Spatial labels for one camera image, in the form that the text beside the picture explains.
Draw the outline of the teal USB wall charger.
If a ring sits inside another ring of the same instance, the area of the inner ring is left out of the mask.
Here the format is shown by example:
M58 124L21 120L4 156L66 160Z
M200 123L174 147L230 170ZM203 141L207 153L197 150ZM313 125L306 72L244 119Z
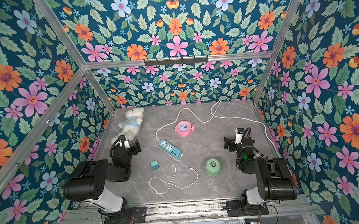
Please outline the teal USB wall charger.
M159 162L157 160L151 161L151 169L156 171L160 168Z

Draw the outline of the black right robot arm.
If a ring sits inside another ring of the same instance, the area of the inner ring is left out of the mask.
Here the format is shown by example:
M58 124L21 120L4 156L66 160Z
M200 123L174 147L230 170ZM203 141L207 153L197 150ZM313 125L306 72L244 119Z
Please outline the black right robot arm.
M241 215L267 215L268 202L295 200L297 187L286 161L282 158L268 159L259 154L251 137L251 128L236 128L234 139L224 138L224 148L235 152L235 166L243 174L252 174L256 186L244 190L241 198L227 201L223 207L228 217Z

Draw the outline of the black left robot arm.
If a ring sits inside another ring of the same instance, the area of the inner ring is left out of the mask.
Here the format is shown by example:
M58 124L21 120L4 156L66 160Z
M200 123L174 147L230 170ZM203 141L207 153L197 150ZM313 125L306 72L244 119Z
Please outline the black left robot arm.
M142 224L146 207L130 207L126 198L117 196L106 182L127 182L131 176L132 157L141 152L138 142L119 136L110 148L111 162L105 159L80 162L67 179L63 195L98 208L103 224Z

